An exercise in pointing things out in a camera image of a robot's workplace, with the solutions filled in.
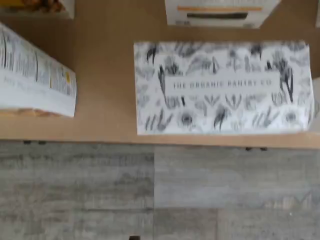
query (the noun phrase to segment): printed box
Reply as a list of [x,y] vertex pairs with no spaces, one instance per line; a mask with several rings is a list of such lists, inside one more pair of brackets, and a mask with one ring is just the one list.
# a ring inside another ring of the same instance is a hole
[[165,0],[167,23],[259,28],[281,0]]
[[75,0],[0,0],[0,14],[73,19]]
[[283,134],[314,116],[304,42],[134,45],[137,132]]

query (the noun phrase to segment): flower illustration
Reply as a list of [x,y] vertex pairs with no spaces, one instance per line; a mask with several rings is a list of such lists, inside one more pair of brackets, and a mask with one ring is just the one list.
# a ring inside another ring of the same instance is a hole
[[177,125],[179,128],[192,131],[196,127],[197,115],[190,110],[184,110],[177,115]]
[[287,112],[284,113],[283,117],[282,117],[282,122],[284,125],[286,126],[301,126],[301,122],[300,122],[300,113],[297,110],[294,109],[290,109]]
[[178,64],[175,62],[175,58],[173,56],[168,56],[164,60],[164,66],[165,66],[165,74],[169,76],[179,76],[183,73],[179,70]]

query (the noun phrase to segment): wooden shelf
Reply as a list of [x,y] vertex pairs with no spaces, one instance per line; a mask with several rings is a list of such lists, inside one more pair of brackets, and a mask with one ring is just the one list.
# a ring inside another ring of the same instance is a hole
[[74,119],[0,117],[0,139],[320,148],[320,136],[137,136],[136,41],[305,40],[320,76],[318,0],[283,0],[260,30],[168,27],[163,0],[76,1],[75,20],[2,18],[77,75]]

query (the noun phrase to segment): cardboard box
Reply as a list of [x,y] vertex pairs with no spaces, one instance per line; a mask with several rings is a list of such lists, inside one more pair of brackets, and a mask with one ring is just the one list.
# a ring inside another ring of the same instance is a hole
[[320,28],[320,0],[319,0],[319,4],[318,4],[318,14],[316,16],[316,27]]
[[168,25],[259,28],[281,0],[165,0]]
[[0,0],[0,14],[73,19],[75,0]]
[[137,132],[287,134],[314,117],[304,42],[134,45]]

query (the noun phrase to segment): white packaging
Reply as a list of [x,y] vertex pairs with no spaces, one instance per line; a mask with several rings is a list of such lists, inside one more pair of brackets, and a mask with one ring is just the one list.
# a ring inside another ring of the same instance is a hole
[[0,111],[73,117],[76,74],[0,23]]
[[281,0],[165,0],[168,25],[259,28]]
[[134,45],[137,132],[285,134],[314,117],[304,42]]

